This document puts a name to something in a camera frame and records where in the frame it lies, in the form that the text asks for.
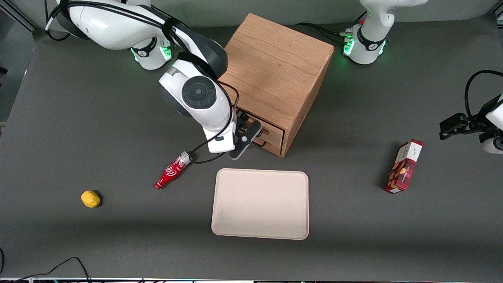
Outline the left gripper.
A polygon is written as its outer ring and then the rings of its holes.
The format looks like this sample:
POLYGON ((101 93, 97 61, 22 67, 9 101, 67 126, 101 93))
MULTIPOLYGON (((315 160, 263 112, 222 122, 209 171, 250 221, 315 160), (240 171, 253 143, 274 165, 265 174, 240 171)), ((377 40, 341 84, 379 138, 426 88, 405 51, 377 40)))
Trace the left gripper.
POLYGON ((456 113, 440 122, 440 140, 446 140, 459 134, 474 134, 478 131, 502 135, 503 129, 503 99, 502 94, 485 103, 480 111, 469 118, 463 113, 456 113))

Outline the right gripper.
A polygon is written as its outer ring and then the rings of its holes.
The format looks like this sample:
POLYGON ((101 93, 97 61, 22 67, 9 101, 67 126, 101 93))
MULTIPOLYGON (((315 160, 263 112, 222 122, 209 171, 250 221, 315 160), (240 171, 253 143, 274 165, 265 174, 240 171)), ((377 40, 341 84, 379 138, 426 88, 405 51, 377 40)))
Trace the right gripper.
POLYGON ((232 115, 230 124, 225 130, 207 143, 210 153, 226 153, 235 150, 235 132, 237 124, 242 124, 242 132, 257 132, 255 122, 243 111, 232 115))

